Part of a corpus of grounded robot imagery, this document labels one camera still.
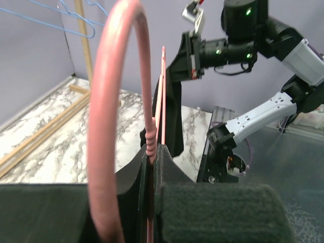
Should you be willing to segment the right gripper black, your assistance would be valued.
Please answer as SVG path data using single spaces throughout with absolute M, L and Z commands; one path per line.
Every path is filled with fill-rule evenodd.
M 175 96 L 182 81 L 201 79 L 205 74 L 200 61 L 201 38 L 192 31 L 183 32 L 177 55 L 167 67 L 167 96 Z

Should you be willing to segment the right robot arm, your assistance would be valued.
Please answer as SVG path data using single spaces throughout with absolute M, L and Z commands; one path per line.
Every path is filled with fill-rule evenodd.
M 323 1 L 271 1 L 270 7 L 278 17 L 299 27 L 303 33 L 315 36 L 315 31 L 323 32 Z M 184 75 L 175 75 L 175 63 L 167 67 L 167 131 L 166 145 L 173 157 L 184 151 L 182 132 L 182 82 L 192 80 L 191 68 Z M 188 103 L 210 107 L 212 102 L 232 104 L 234 108 L 247 110 L 259 101 L 264 101 L 279 85 L 284 83 L 284 68 L 264 58 L 257 64 L 252 74 L 238 78 L 209 79 L 197 84 L 186 93 L 193 98 Z

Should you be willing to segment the light blue wire hanger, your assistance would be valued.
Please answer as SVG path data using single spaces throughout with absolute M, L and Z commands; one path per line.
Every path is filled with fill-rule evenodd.
M 47 26 L 47 27 L 50 27 L 50 28 L 54 28 L 54 29 L 57 29 L 57 30 L 60 30 L 60 31 L 64 31 L 66 33 L 74 34 L 74 35 L 77 35 L 77 36 L 80 36 L 80 37 L 85 37 L 87 39 L 92 39 L 92 38 L 95 37 L 96 28 L 94 27 L 93 22 L 91 20 L 88 20 L 87 18 L 85 18 L 82 14 L 79 14 L 77 11 L 69 10 L 67 4 L 64 1 L 59 1 L 59 4 L 63 7 L 63 10 L 60 9 L 60 6 L 52 7 L 52 6 L 48 5 L 48 4 L 41 3 L 40 1 L 29 1 L 29 2 L 32 3 L 32 4 L 35 4 L 38 7 L 41 7 L 43 9 L 50 10 L 52 12 L 58 12 L 60 14 L 66 15 L 66 16 L 74 18 L 76 20 L 80 20 L 81 24 L 86 25 L 85 30 L 76 31 L 76 30 L 73 30 L 73 29 L 68 29 L 68 28 L 65 28 L 63 26 L 53 24 L 51 22 L 46 22 L 45 20 L 36 19 L 36 18 L 27 16 L 27 15 L 24 15 L 24 14 L 9 10 L 7 8 L 4 8 L 4 7 L 1 7 L 1 12 L 4 12 L 4 13 L 10 14 L 10 15 L 19 17 L 19 18 L 24 19 L 24 20 L 32 21 L 34 23 L 41 24 L 41 25 L 44 25 L 44 26 Z

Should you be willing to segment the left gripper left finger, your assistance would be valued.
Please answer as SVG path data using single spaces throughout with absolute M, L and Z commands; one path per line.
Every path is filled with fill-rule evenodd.
M 116 173 L 125 242 L 146 242 L 146 147 Z M 1 242 L 99 242 L 86 184 L 2 184 Z

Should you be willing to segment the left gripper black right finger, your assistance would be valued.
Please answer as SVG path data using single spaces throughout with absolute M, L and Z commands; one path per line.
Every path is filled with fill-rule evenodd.
M 194 183 L 159 145 L 154 164 L 155 242 L 294 242 L 268 185 Z

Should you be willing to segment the black t shirt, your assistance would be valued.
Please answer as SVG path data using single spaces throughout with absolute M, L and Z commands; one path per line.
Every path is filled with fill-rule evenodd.
M 165 144 L 172 157 L 179 156 L 184 150 L 182 131 L 181 83 L 174 83 L 166 71 L 166 140 Z

